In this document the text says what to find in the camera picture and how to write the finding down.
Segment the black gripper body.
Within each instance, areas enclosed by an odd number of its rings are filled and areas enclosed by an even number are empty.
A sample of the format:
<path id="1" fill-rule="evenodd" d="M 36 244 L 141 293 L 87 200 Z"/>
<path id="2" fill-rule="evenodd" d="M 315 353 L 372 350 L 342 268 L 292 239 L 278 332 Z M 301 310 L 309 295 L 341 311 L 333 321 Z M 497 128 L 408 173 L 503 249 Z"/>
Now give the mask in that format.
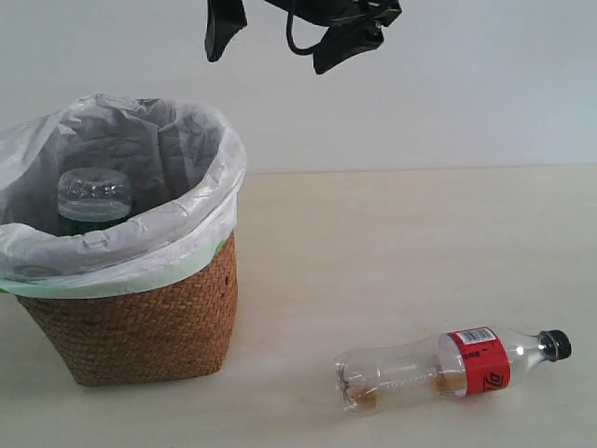
<path id="1" fill-rule="evenodd" d="M 380 34 L 401 14 L 398 1 L 271 0 L 269 4 L 310 24 Z"/>

